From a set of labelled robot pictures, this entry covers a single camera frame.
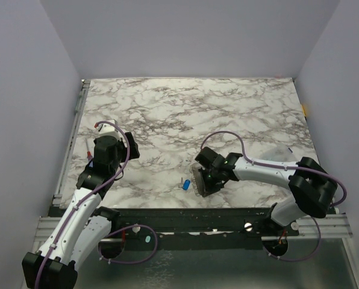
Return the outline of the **clear plastic key organizer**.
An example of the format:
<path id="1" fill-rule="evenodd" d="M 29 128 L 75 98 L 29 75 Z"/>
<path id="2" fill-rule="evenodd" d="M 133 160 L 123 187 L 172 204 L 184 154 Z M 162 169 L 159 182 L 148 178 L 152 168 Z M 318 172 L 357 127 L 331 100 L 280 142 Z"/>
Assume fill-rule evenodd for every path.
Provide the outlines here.
<path id="1" fill-rule="evenodd" d="M 202 180 L 202 166 L 198 163 L 190 165 L 190 172 L 192 173 L 192 180 L 195 186 L 196 194 L 203 196 L 204 194 L 204 183 Z"/>

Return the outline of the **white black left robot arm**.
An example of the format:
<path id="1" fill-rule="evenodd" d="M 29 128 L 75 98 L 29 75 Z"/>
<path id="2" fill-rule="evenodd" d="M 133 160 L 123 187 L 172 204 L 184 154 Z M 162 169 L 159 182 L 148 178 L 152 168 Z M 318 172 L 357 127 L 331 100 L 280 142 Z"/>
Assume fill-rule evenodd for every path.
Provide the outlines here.
<path id="1" fill-rule="evenodd" d="M 58 225 L 35 253 L 22 260 L 28 288 L 73 288 L 78 270 L 100 238 L 118 234 L 120 223 L 100 203 L 122 166 L 140 156 L 131 132 L 111 132 L 94 140 L 93 158 L 78 177 L 71 202 Z"/>

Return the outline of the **aluminium extrusion rail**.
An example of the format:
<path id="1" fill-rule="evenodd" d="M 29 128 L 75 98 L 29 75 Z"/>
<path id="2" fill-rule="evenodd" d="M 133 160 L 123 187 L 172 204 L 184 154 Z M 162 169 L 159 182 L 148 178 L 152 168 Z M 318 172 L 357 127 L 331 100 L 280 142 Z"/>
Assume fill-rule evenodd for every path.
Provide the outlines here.
<path id="1" fill-rule="evenodd" d="M 41 217 L 39 218 L 38 226 L 36 229 L 34 241 L 46 241 L 58 225 L 61 217 Z"/>

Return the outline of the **clear plastic storage box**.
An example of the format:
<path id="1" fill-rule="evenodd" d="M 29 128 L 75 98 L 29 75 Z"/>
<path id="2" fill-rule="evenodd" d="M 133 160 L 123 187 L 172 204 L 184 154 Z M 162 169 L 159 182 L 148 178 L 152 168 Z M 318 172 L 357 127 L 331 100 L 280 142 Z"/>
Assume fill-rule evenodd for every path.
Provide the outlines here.
<path id="1" fill-rule="evenodd" d="M 284 144 L 279 144 L 278 146 L 264 152 L 261 154 L 260 158 L 262 160 L 276 162 L 293 162 L 298 160 L 292 149 Z"/>

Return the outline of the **left side metal rail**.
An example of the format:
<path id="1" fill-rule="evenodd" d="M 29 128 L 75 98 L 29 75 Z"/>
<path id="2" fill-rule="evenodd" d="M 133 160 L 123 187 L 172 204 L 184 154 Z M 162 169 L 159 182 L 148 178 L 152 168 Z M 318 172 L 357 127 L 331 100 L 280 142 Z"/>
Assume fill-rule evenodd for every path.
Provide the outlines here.
<path id="1" fill-rule="evenodd" d="M 72 153 L 73 149 L 76 143 L 76 136 L 78 133 L 78 129 L 80 127 L 81 118 L 84 111 L 84 106 L 87 100 L 87 94 L 89 91 L 90 79 L 82 79 L 82 86 L 81 90 L 78 94 L 78 100 L 76 102 L 74 111 L 73 111 L 73 123 L 69 135 L 69 139 L 67 142 L 67 147 L 65 150 L 64 158 L 63 158 L 63 164 L 61 167 L 61 171 L 58 177 L 57 186 L 54 192 L 54 195 L 52 197 L 51 206 L 52 207 L 59 207 L 61 204 L 61 198 L 63 196 L 64 186 L 66 183 L 67 174 L 69 171 L 69 164 L 72 159 Z"/>

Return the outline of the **blue red handled screwdriver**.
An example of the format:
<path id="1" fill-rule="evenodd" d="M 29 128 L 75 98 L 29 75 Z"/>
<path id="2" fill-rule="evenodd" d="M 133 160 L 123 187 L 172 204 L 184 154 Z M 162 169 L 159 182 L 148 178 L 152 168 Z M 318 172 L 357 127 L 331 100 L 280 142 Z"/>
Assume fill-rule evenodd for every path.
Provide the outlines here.
<path id="1" fill-rule="evenodd" d="M 87 139 L 87 138 L 85 139 L 85 144 L 86 144 L 86 150 L 87 150 L 88 165 L 89 165 L 89 167 L 93 167 L 93 155 L 90 150 L 89 139 Z"/>

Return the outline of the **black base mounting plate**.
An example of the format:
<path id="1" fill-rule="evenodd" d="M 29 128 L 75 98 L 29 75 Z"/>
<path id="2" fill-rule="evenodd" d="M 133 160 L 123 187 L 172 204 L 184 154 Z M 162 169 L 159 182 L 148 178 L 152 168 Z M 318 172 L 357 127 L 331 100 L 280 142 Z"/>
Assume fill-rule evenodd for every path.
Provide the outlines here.
<path id="1" fill-rule="evenodd" d="M 264 226 L 269 209 L 111 209 L 116 213 L 116 222 L 93 249 L 100 249 L 109 256 L 111 250 L 121 248 L 149 252 L 162 249 L 261 250 L 271 243 L 277 245 L 277 251 L 283 255 L 287 243 L 278 244 L 279 237 L 290 238 L 299 232 L 290 225 L 280 230 Z"/>

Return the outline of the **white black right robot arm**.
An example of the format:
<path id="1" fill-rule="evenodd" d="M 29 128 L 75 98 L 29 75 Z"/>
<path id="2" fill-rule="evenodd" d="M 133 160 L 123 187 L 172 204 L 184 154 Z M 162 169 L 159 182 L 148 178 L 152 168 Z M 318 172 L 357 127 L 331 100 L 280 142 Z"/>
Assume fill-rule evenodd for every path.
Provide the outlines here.
<path id="1" fill-rule="evenodd" d="M 288 189 L 291 195 L 271 206 L 263 221 L 269 235 L 278 235 L 301 217 L 324 218 L 331 207 L 337 183 L 315 162 L 303 157 L 298 162 L 246 160 L 243 154 L 227 157 L 205 147 L 195 158 L 193 174 L 202 197 L 219 192 L 228 181 L 256 181 Z"/>

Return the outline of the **blue capped key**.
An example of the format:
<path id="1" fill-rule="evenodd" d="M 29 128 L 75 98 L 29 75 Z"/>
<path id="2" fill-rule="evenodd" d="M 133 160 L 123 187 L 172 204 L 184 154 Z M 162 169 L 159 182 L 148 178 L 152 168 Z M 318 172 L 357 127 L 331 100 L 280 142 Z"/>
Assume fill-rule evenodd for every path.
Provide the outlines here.
<path id="1" fill-rule="evenodd" d="M 190 187 L 190 183 L 191 181 L 189 179 L 182 179 L 179 188 L 181 188 L 184 191 L 187 191 Z"/>

